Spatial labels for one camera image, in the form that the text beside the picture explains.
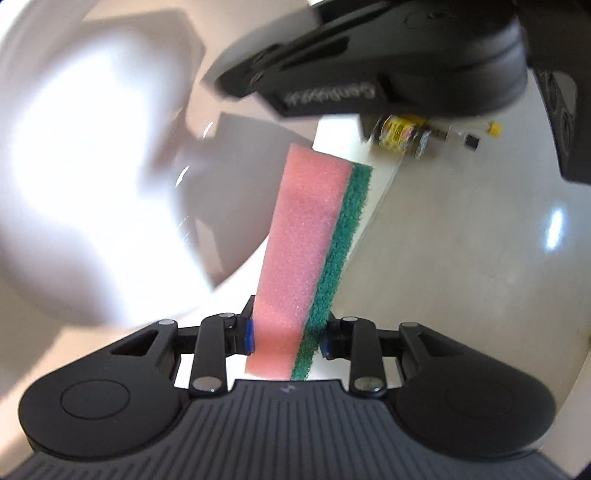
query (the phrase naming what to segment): black mount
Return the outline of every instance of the black mount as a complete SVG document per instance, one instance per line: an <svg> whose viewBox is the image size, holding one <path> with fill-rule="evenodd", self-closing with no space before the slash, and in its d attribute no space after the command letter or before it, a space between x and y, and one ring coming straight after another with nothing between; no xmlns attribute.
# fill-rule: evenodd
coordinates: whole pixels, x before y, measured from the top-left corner
<svg viewBox="0 0 591 480"><path fill-rule="evenodd" d="M416 323L331 315L321 350L350 360L348 393L338 380L229 392L225 358L254 351L253 303L199 327L161 320L33 383L19 417L37 453L9 479L566 478L535 451L548 389ZM173 386L183 353L188 390ZM383 356L402 387L387 389Z"/></svg>
<svg viewBox="0 0 591 480"><path fill-rule="evenodd" d="M284 117L376 113L458 117L514 103L534 70L561 175L591 184L588 0L325 0L319 26L273 44L218 79ZM569 111L555 72L571 77Z"/></svg>

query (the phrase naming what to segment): small bottle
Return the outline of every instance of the small bottle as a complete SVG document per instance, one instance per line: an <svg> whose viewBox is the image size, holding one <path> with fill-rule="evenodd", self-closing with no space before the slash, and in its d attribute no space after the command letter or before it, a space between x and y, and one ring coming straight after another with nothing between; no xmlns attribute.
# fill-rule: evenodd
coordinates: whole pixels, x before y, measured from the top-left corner
<svg viewBox="0 0 591 480"><path fill-rule="evenodd" d="M374 132L379 134L375 140L380 147L414 158L422 156L431 137L431 130L423 119L395 115L382 119Z"/></svg>

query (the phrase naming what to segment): white wall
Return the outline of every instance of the white wall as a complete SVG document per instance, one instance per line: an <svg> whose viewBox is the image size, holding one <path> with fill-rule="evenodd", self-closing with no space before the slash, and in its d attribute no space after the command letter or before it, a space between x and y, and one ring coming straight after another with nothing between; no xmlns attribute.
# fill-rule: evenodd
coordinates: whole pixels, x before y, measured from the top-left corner
<svg viewBox="0 0 591 480"><path fill-rule="evenodd" d="M572 476L591 462L591 352L542 451Z"/></svg>

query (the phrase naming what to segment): yellow cap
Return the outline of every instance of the yellow cap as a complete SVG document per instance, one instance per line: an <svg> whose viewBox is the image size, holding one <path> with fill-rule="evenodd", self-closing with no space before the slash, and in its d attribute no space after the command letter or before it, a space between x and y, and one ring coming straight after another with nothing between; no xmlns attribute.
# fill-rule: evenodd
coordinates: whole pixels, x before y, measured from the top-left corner
<svg viewBox="0 0 591 480"><path fill-rule="evenodd" d="M501 124L491 123L488 127L486 133L488 133L493 138L499 138L503 131L503 126Z"/></svg>

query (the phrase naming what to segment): sponge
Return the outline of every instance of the sponge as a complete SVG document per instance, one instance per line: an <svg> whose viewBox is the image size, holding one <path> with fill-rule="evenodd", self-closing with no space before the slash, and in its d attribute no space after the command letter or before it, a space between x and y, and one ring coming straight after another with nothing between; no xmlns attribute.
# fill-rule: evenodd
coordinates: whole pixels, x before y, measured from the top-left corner
<svg viewBox="0 0 591 480"><path fill-rule="evenodd" d="M292 145L273 213L246 372L304 380L330 313L371 168Z"/></svg>

